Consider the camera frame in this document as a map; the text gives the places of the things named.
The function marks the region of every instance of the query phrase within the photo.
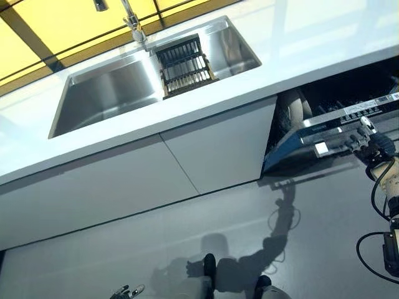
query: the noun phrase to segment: sink basin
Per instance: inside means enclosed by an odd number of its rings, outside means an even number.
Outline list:
[[[227,17],[147,45],[156,49],[198,34],[214,76],[220,80],[260,66],[259,59]],[[68,77],[49,138],[160,102],[161,65],[153,51],[141,49]]]

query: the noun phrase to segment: open dishwasher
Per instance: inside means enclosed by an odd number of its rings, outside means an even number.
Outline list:
[[[399,57],[359,67],[278,94],[263,171],[349,154],[363,142],[367,116],[399,140]]]

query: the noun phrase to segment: faucet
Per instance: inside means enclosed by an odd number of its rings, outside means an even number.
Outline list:
[[[132,11],[132,7],[128,0],[121,0],[121,2],[127,12],[127,17],[124,17],[123,21],[129,28],[131,28],[133,40],[141,44],[144,43],[147,38],[142,30],[140,22],[138,21],[137,15]],[[105,0],[94,0],[94,5],[97,11],[105,11],[108,9]]]

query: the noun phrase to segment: white countertop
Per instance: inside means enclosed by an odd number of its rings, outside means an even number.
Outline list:
[[[228,16],[262,65],[48,139],[66,78],[117,57],[120,47],[0,98],[0,185],[88,154],[399,55],[398,2],[250,0],[148,37],[150,42]]]

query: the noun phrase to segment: cabinet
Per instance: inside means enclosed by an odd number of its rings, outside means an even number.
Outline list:
[[[0,186],[0,250],[198,195],[159,135]]]
[[[258,179],[276,97],[161,134],[199,193]]]

